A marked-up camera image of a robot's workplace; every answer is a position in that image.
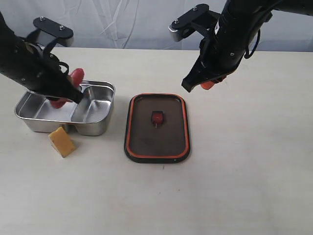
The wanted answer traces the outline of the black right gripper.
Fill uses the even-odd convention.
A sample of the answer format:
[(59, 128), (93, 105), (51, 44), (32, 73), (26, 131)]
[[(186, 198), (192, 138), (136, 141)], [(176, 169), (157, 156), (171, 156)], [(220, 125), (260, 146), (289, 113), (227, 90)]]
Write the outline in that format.
[(239, 66), (259, 27), (259, 13), (244, 14), (224, 10), (201, 44), (200, 55), (182, 86), (188, 91), (201, 84), (209, 90)]

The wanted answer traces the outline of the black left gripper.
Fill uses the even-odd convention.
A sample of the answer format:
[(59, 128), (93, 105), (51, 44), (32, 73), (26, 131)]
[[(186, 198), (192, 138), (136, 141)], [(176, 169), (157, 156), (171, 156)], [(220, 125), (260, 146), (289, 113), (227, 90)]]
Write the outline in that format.
[(67, 64), (39, 53), (39, 48), (15, 41), (9, 45), (9, 78), (30, 92), (56, 101), (60, 98), (80, 103), (83, 93), (68, 80)]

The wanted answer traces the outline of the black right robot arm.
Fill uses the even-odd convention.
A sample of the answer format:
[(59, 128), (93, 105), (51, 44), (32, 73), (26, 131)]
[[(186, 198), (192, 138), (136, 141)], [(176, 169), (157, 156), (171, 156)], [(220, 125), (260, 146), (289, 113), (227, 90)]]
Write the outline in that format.
[(222, 82), (243, 58), (253, 55), (249, 44), (253, 38), (260, 38), (260, 28), (271, 19), (273, 10), (312, 16), (313, 2), (228, 0), (221, 13), (199, 4), (172, 22), (178, 41), (195, 31), (203, 36), (200, 55), (181, 85), (190, 92), (205, 82)]

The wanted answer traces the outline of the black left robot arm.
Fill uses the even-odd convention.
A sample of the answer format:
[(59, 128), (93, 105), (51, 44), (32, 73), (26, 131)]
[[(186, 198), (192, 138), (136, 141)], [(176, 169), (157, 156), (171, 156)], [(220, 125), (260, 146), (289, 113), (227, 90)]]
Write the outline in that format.
[(20, 37), (0, 18), (0, 73), (51, 101), (79, 103), (83, 94), (74, 85), (68, 64), (51, 52), (57, 44), (71, 45), (73, 31), (45, 17), (33, 23), (36, 29)]

